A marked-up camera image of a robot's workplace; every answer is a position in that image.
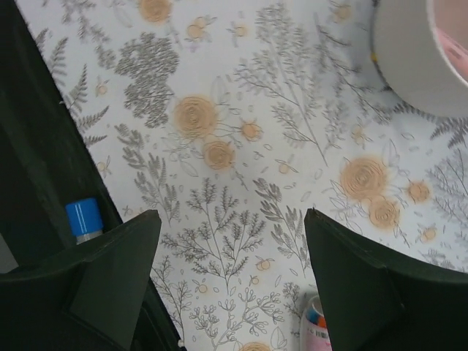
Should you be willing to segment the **blue and grey stubby marker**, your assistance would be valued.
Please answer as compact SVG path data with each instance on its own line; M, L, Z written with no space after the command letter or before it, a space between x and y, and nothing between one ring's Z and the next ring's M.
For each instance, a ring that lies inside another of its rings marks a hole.
M82 199L65 206L69 226L76 244L82 244L103 234L102 217L97 200Z

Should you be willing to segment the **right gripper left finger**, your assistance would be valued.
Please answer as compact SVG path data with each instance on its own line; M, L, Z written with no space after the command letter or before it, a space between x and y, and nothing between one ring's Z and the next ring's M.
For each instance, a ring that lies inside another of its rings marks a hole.
M1 275L2 350L129 350L161 219L155 210Z

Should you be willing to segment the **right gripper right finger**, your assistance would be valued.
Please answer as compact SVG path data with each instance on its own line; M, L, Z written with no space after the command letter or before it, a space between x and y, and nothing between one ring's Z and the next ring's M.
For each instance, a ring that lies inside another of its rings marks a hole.
M406 256L314 208L309 256L333 350L466 350L467 274Z

